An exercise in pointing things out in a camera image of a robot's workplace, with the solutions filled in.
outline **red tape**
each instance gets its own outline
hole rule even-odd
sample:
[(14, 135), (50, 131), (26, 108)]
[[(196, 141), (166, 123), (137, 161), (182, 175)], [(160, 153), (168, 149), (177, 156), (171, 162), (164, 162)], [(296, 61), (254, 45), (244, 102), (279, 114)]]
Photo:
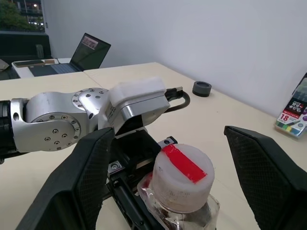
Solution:
[(174, 145), (168, 145), (162, 151), (167, 155), (172, 164), (194, 184), (207, 175)]

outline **box of markers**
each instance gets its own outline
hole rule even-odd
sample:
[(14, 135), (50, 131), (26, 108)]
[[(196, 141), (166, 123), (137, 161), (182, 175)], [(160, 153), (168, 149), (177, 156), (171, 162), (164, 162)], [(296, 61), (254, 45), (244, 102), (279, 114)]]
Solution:
[(307, 73), (292, 94), (292, 98), (276, 120), (276, 127), (301, 137), (307, 129)]

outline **white wall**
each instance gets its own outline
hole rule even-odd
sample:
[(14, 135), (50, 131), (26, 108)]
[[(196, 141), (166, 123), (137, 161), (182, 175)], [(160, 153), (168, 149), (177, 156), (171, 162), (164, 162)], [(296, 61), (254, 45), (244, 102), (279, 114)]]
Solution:
[(87, 32), (102, 67), (157, 61), (272, 115), (307, 72), (306, 0), (44, 1), (58, 58)]

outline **laptop screen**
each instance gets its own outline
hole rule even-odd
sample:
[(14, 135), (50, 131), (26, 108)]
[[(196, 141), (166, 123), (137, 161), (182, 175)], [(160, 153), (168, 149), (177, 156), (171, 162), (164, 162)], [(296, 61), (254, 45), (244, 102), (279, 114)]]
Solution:
[(74, 55), (71, 64), (81, 71), (98, 69), (104, 60), (111, 45), (89, 34), (84, 34)]

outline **screw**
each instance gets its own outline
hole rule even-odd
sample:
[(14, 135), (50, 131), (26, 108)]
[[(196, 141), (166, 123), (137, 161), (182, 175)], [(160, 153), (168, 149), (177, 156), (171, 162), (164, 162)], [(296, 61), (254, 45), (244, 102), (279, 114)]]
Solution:
[(113, 164), (111, 164), (111, 168), (114, 169), (114, 170), (118, 169), (119, 165), (117, 163), (113, 163)]

